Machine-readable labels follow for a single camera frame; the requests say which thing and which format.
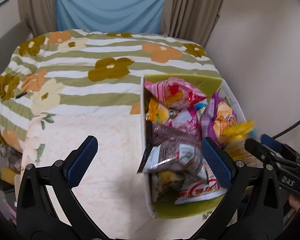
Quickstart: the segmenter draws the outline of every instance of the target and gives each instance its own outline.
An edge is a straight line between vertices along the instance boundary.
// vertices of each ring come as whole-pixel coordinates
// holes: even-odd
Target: blue fabric
[[[160,33],[164,0],[56,0],[59,31]]]

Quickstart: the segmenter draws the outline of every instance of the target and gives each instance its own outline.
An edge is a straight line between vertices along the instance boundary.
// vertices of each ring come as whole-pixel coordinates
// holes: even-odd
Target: snack package
[[[205,159],[203,159],[203,164],[206,169],[206,181],[198,181],[197,178],[188,175],[174,203],[175,205],[208,200],[227,192],[225,188],[220,187]]]
[[[168,127],[153,122],[152,123],[152,145],[157,146],[167,140],[182,140],[191,145],[196,145],[197,147],[200,147],[199,141],[193,135],[186,134],[173,127]]]
[[[157,83],[145,81],[145,88],[166,107],[178,110],[185,109],[206,98],[206,95],[194,85],[176,77]]]
[[[154,146],[143,168],[143,173],[153,173],[169,169],[170,171],[187,170],[193,176],[205,178],[201,150],[197,145],[182,140],[167,140]]]
[[[202,139],[211,137],[212,140],[223,148],[224,144],[219,141],[225,128],[237,124],[237,114],[219,97],[219,93],[214,93],[203,111],[201,117]]]
[[[244,149],[245,140],[254,137],[255,124],[250,120],[225,128],[220,140],[226,144],[225,151],[234,161],[242,160],[247,166],[262,168],[262,162]]]
[[[179,112],[176,109],[166,108],[155,97],[151,97],[146,120],[165,124],[170,118],[176,117]]]
[[[201,116],[205,107],[207,106],[207,99],[181,110],[181,112],[174,118],[167,121],[166,126],[170,126],[181,130],[187,134],[192,134],[199,141],[201,141],[200,123]]]
[[[158,197],[170,188],[177,189],[178,187],[181,187],[184,179],[185,177],[182,174],[169,170],[151,174],[152,201],[156,202]]]

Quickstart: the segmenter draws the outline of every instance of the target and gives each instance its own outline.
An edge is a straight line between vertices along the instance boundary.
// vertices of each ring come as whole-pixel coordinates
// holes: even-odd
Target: silver bolt
[[[54,165],[57,167],[61,166],[62,164],[63,164],[63,160],[57,160],[54,162]]]
[[[34,165],[33,165],[32,163],[29,163],[29,164],[26,166],[26,169],[27,169],[27,170],[31,170],[33,166],[34,166]]]
[[[244,166],[243,161],[236,161],[235,164],[240,168]]]
[[[266,165],[266,168],[267,168],[267,170],[269,170],[269,171],[272,171],[272,170],[273,170],[273,167],[272,167],[272,165],[270,165],[270,164],[267,164],[267,165]]]

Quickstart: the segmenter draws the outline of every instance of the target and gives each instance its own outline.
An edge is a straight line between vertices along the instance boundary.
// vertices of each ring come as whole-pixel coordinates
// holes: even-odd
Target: blue textured pad
[[[229,190],[232,180],[231,171],[207,139],[203,139],[202,141],[201,152],[220,186]]]
[[[261,143],[273,149],[275,152],[282,152],[282,144],[266,134],[261,135]]]
[[[84,174],[89,168],[89,165],[92,162],[97,151],[98,151],[98,141],[95,137],[92,137],[91,140],[82,149],[82,151],[78,153],[78,157],[74,160],[74,162],[68,169],[67,185],[69,188],[79,186]]]

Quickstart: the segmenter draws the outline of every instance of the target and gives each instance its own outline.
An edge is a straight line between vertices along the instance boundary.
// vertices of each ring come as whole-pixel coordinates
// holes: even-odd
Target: beige curtain
[[[18,6],[35,37],[56,31],[56,0],[18,0]]]
[[[165,0],[161,33],[205,46],[222,0]]]

